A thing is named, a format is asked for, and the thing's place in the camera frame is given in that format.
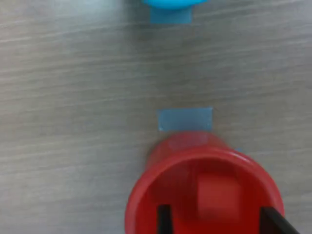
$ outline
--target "blue object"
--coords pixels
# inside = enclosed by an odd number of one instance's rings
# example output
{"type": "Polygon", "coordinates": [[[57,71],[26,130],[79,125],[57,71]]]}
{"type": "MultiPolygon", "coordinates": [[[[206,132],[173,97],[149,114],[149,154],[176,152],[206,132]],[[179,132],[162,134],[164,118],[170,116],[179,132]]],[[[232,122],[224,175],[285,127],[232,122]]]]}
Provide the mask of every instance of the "blue object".
{"type": "Polygon", "coordinates": [[[143,0],[144,3],[152,7],[168,10],[187,8],[205,1],[206,0],[143,0]]]}
{"type": "Polygon", "coordinates": [[[209,131],[212,129],[212,120],[212,107],[158,111],[158,129],[160,131],[209,131]]]}
{"type": "Polygon", "coordinates": [[[167,24],[167,23],[191,23],[192,8],[184,8],[179,10],[167,10],[159,8],[151,8],[151,23],[167,24]]]}

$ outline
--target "black bar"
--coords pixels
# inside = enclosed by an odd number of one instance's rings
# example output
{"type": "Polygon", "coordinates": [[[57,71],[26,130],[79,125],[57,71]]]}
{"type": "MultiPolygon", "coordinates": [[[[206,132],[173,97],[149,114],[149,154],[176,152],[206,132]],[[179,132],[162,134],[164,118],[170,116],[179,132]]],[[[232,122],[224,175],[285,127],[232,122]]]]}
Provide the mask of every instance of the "black bar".
{"type": "Polygon", "coordinates": [[[158,234],[173,234],[170,205],[158,206],[158,234]]]}
{"type": "Polygon", "coordinates": [[[274,207],[261,207],[260,234],[299,234],[299,232],[274,207]]]}

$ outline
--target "blue tape strip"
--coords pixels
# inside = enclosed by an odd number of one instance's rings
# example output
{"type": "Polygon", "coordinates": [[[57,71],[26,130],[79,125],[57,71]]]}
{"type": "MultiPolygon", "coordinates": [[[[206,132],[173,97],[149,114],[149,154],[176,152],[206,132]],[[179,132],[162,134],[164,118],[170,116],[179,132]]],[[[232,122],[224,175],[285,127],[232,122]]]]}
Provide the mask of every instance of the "blue tape strip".
{"type": "Polygon", "coordinates": [[[158,111],[158,129],[160,131],[209,131],[212,129],[212,120],[212,107],[158,111]]]}
{"type": "Polygon", "coordinates": [[[192,8],[167,10],[151,7],[151,23],[180,24],[192,22],[192,8]]]}

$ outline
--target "red plastic cup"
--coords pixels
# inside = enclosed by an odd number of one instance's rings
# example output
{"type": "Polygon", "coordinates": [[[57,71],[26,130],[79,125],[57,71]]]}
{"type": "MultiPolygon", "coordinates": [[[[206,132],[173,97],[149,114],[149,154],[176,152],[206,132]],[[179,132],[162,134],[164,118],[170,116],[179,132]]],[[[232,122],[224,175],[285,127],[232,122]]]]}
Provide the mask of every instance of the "red plastic cup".
{"type": "Polygon", "coordinates": [[[176,234],[258,234],[260,207],[284,215],[269,174],[202,131],[175,134],[153,150],[129,196],[126,234],[155,234],[161,204],[171,205],[176,234]]]}

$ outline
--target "blue tape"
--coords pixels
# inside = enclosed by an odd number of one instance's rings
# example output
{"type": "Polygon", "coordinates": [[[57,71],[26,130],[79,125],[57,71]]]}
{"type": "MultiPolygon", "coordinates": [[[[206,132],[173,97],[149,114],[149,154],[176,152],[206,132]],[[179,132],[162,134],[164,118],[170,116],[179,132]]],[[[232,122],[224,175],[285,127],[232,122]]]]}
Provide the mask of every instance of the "blue tape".
{"type": "Polygon", "coordinates": [[[151,23],[184,24],[192,22],[192,8],[167,10],[151,7],[151,23]]]}
{"type": "Polygon", "coordinates": [[[209,131],[212,129],[212,120],[212,107],[158,111],[158,129],[160,131],[209,131]]]}

